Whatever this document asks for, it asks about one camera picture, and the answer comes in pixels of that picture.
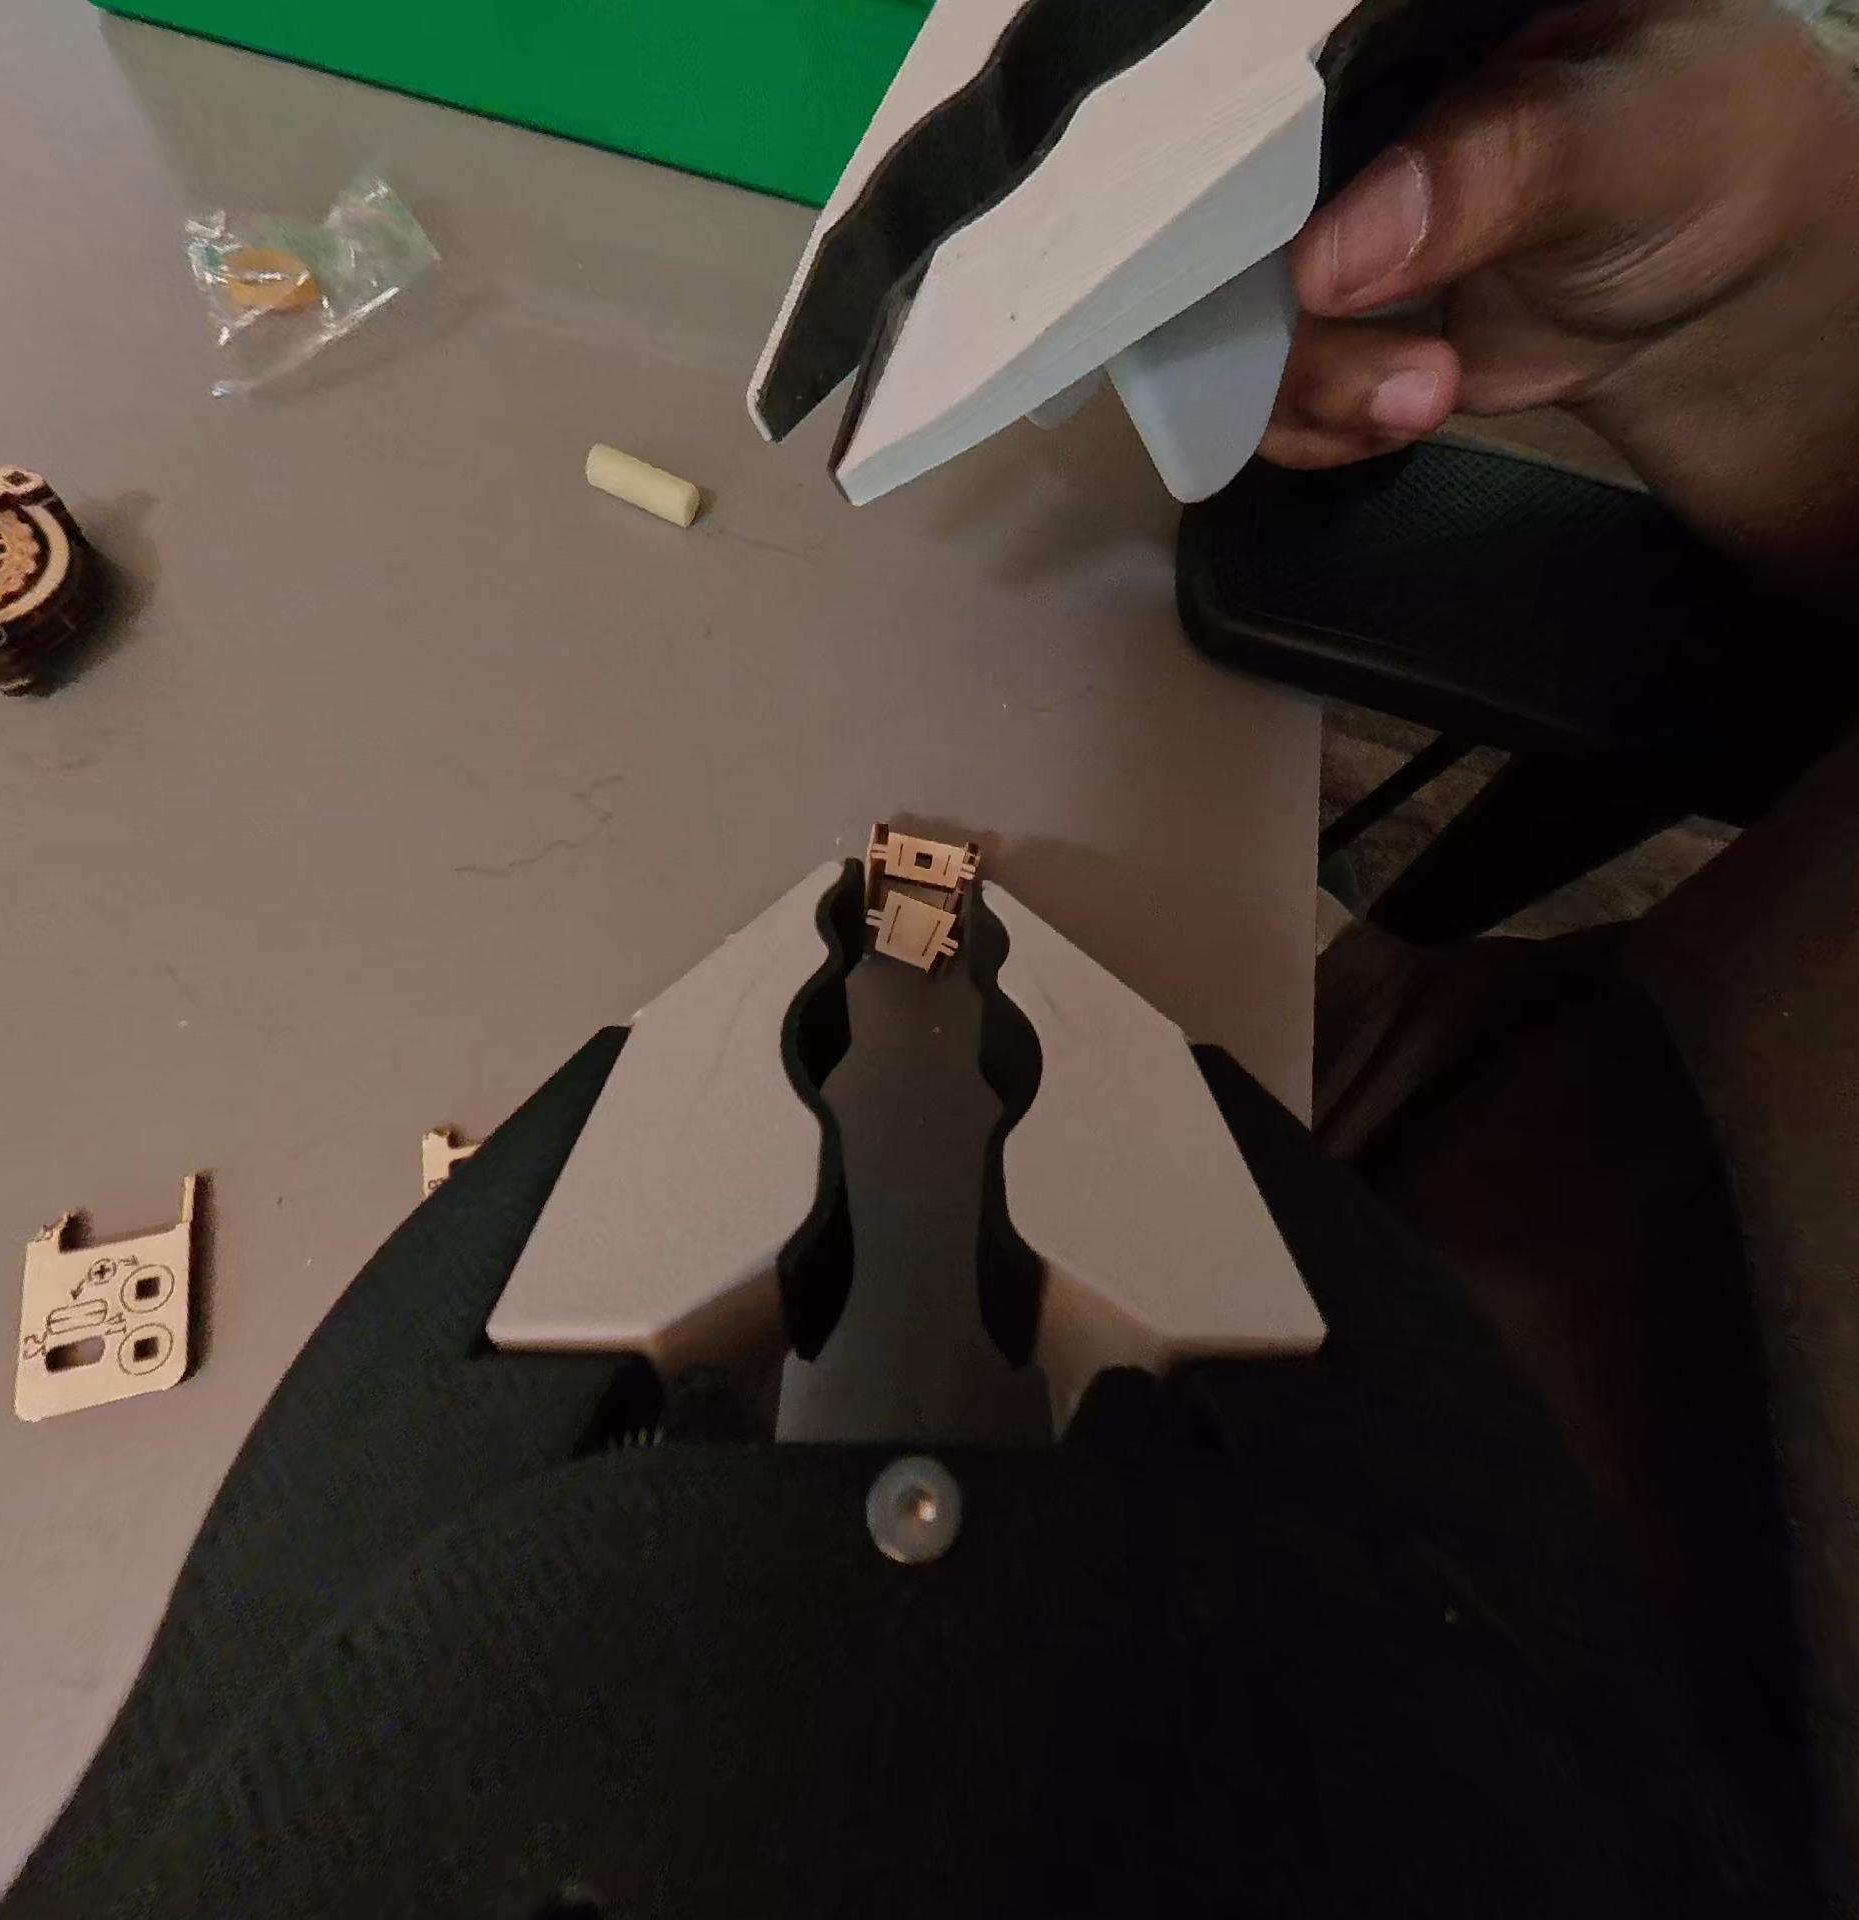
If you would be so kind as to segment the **cream wax stick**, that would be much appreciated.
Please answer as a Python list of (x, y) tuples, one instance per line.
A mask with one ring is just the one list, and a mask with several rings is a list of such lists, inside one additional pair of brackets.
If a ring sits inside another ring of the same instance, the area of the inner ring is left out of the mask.
[(677, 528), (697, 527), (702, 514), (702, 488), (697, 484), (608, 441), (588, 450), (585, 476), (597, 493)]

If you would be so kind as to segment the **small wooden block assembly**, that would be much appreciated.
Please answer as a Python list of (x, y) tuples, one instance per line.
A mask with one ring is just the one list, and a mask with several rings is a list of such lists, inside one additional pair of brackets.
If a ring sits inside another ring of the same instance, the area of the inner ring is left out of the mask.
[(874, 824), (868, 839), (868, 953), (945, 973), (961, 953), (966, 899), (983, 868), (978, 839), (945, 841)]

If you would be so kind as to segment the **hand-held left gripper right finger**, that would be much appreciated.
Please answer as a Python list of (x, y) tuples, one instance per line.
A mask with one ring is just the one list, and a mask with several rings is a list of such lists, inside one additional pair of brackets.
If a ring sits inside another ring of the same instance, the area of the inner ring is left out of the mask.
[(1314, 1357), (1327, 1318), (1182, 1028), (1000, 882), (972, 903), (990, 1340), (1053, 1423), (1108, 1370)]

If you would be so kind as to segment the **clear plastic bag with rings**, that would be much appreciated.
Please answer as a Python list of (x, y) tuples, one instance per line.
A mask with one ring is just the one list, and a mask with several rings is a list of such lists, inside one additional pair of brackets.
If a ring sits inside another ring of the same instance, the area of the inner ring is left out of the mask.
[(375, 170), (351, 178), (318, 214), (195, 212), (181, 246), (212, 334), (220, 402), (285, 382), (440, 267), (411, 204)]

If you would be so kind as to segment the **green mat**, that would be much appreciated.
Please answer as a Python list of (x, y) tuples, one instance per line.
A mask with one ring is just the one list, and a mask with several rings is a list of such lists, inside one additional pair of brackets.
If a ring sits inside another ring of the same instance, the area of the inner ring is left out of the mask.
[(101, 11), (821, 204), (930, 4), (101, 4)]

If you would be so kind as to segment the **black office chair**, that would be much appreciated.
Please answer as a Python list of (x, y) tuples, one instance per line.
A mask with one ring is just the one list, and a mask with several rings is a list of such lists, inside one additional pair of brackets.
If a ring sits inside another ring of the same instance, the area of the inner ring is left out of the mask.
[(1479, 937), (1689, 815), (1747, 828), (1859, 727), (1859, 614), (1648, 493), (1511, 452), (1253, 458), (1182, 512), (1177, 602), (1203, 657), (1434, 732), (1327, 853), (1460, 756), (1506, 753), (1368, 911), (1418, 948)]

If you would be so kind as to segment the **person's leg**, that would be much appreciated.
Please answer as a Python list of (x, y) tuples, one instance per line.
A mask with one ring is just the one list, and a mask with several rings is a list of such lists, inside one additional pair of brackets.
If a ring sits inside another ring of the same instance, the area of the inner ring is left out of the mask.
[(1712, 1745), (1859, 1916), (1859, 727), (1631, 921), (1347, 918), (1318, 1134), (1542, 1389)]

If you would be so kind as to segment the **person's right hand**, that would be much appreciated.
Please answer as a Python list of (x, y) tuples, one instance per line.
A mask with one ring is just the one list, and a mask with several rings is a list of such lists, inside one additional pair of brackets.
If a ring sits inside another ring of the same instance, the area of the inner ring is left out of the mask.
[(1704, 539), (1859, 596), (1859, 81), (1776, 4), (1545, 15), (1311, 214), (1293, 282), (1269, 464), (1559, 408)]

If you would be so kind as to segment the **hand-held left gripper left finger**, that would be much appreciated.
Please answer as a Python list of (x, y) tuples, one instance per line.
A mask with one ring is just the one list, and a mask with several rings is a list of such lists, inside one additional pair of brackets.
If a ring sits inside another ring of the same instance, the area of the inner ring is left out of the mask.
[(852, 1284), (854, 864), (825, 864), (643, 1006), (488, 1337), (651, 1364), (817, 1357)]

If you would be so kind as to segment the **wooden gear assembly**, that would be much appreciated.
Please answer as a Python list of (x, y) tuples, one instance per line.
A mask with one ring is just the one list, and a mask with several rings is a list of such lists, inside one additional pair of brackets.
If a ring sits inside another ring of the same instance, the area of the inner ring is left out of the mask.
[(101, 622), (101, 561), (39, 469), (0, 464), (0, 694), (50, 693)]

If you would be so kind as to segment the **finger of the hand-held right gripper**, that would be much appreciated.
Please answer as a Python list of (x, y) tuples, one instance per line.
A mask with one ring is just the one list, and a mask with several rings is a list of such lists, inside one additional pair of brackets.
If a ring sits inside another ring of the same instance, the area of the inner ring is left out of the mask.
[(1162, 318), (1158, 234), (1252, 134), (1257, 74), (1319, 42), (1353, 4), (1203, 4), (1094, 88), (1005, 202), (938, 246), (874, 402), (831, 454), (852, 505), (896, 493), (1019, 416), (1065, 416)]
[(852, 382), (849, 441), (938, 246), (1035, 170), (1094, 88), (1189, 20), (1189, 4), (932, 4), (751, 373), (760, 435), (783, 441)]

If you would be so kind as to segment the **flat wooden piece with diagram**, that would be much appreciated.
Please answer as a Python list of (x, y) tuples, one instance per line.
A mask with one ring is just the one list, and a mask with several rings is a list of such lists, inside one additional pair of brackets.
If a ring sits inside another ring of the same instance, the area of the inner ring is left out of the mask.
[(14, 1368), (14, 1415), (21, 1423), (184, 1383), (196, 1361), (204, 1187), (207, 1175), (184, 1175), (167, 1229), (95, 1237), (84, 1213), (64, 1213), (32, 1235)]

